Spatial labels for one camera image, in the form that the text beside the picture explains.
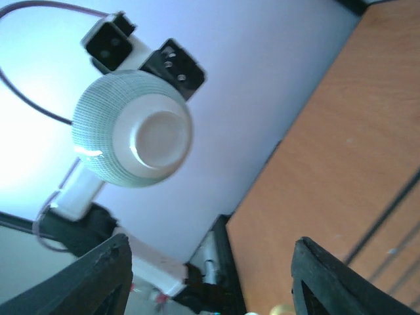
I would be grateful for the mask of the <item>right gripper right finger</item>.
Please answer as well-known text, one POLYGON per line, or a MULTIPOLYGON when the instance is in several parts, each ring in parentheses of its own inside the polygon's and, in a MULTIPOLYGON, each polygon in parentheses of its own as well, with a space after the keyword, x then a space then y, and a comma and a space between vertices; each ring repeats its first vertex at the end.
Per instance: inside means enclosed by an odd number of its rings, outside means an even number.
POLYGON ((309 237, 295 243, 291 275, 293 303, 299 315, 416 314, 309 237))

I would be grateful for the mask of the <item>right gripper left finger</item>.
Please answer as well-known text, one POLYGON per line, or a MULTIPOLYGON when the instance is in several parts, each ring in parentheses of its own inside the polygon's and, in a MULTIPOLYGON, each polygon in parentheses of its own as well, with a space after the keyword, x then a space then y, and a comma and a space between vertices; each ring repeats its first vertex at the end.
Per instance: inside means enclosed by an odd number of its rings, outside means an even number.
POLYGON ((128 237, 116 234, 1 304, 2 314, 124 314, 133 280, 128 237))

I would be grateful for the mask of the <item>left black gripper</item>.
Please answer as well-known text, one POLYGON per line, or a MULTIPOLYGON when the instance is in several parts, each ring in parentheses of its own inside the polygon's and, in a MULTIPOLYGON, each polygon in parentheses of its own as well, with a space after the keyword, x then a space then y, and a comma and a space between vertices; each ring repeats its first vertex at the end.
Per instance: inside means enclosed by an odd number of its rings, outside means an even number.
POLYGON ((155 50, 139 68, 172 85, 188 101, 204 84, 204 69, 173 38, 155 50))

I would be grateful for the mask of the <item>light green ceramic bowl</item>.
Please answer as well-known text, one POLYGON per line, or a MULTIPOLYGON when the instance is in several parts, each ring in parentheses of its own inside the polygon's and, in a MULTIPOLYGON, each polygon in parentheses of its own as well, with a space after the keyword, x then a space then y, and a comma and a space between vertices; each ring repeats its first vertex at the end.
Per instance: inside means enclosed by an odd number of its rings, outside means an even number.
POLYGON ((75 153, 98 178, 122 187, 170 177, 186 159, 192 138, 183 96, 140 70, 98 78, 77 101, 72 118, 75 153))

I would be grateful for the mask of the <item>dark wire dish rack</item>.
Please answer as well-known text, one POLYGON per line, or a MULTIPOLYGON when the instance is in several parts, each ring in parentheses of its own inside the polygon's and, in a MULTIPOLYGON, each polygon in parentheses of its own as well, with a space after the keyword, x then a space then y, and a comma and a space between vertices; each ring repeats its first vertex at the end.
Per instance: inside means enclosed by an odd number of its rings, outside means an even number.
POLYGON ((344 263, 392 296, 419 291, 419 171, 361 237, 344 263))

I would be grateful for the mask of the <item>cream yellow mug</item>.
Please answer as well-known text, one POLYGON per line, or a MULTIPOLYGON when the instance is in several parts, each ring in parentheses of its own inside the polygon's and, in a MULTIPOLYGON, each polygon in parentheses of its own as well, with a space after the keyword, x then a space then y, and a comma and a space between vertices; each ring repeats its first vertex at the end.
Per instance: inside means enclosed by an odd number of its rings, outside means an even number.
POLYGON ((271 309, 269 315, 295 315, 295 309, 288 304, 278 304, 271 309))

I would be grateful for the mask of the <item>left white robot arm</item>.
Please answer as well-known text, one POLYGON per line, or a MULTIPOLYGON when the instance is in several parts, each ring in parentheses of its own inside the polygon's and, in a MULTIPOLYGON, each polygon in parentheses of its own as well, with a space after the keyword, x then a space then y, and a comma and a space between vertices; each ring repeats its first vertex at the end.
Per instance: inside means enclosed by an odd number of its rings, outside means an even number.
MULTIPOLYGON (((185 98, 190 98, 204 82, 204 72, 195 60, 174 39, 168 39, 141 66, 172 84, 185 98)), ((108 210, 96 203, 76 207, 76 219, 57 213, 52 201, 59 195, 55 191, 40 210, 32 224, 32 232, 39 243, 48 247, 41 235, 45 230, 64 250, 81 257, 106 241, 113 234, 123 233, 108 210)), ((129 237, 133 254, 133 278, 144 281, 156 289, 157 309, 165 310, 165 302, 172 299, 198 314, 207 308, 206 284, 198 267, 189 262, 182 264, 152 249, 133 236, 129 237)))

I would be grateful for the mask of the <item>black aluminium frame base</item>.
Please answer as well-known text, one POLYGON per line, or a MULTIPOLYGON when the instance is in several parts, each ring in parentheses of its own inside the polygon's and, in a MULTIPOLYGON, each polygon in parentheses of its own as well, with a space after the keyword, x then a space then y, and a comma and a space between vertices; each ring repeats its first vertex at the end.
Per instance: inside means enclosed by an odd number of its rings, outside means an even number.
POLYGON ((247 308, 226 228, 229 219, 229 215, 217 217, 189 262, 201 270, 206 282, 221 285, 229 292, 231 307, 225 313, 240 315, 247 308))

